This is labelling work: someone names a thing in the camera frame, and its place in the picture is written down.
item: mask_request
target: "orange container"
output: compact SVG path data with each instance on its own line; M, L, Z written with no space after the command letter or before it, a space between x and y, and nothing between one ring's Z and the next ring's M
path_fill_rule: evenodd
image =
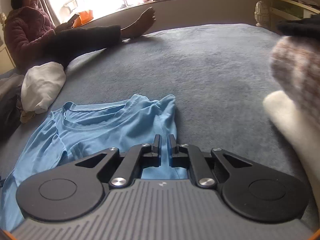
M87 10L83 12L79 12L80 16L75 20L75 23L73 24L73 27L79 27L83 24L86 24L87 22L90 22L93 20L93 11Z

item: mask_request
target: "blue t-shirt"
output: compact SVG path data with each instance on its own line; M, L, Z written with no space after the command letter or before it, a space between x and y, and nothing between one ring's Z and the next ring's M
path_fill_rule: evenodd
M175 97L149 101L140 95L122 102L77 106L67 102L31 135L14 170L4 183L0 202L0 227L11 231L23 220L15 194L25 179L94 154L109 147L121 152L141 143L153 143L162 136L161 166L143 170L145 179L184 179L183 168L168 163L167 136L177 135L174 122Z

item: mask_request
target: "dark pants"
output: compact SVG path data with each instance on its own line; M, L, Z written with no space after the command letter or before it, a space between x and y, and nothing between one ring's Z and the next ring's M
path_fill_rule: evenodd
M66 68L76 57L109 48L120 41L119 25L65 30L53 36L44 46L38 65L54 61Z

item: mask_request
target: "bed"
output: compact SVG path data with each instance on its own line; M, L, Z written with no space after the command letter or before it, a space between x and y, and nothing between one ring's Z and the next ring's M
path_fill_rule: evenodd
M224 148L305 182L290 144L264 113L263 99L279 90L268 56L279 36L245 24L203 25L160 31L76 58L51 110L67 102L116 102L138 93L150 100L176 96L179 143ZM0 145L0 175L13 169L47 113L21 125ZM302 220L319 226L311 199Z

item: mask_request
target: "woman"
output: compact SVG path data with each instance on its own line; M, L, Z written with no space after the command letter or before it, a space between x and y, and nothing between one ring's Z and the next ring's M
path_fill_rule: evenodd
M130 26L119 25L72 29L63 23L54 27L48 15L38 7L39 0L11 0L13 10L5 21L4 41L21 73L50 61L67 67L74 58L111 47L121 39L136 38L156 20L150 7Z

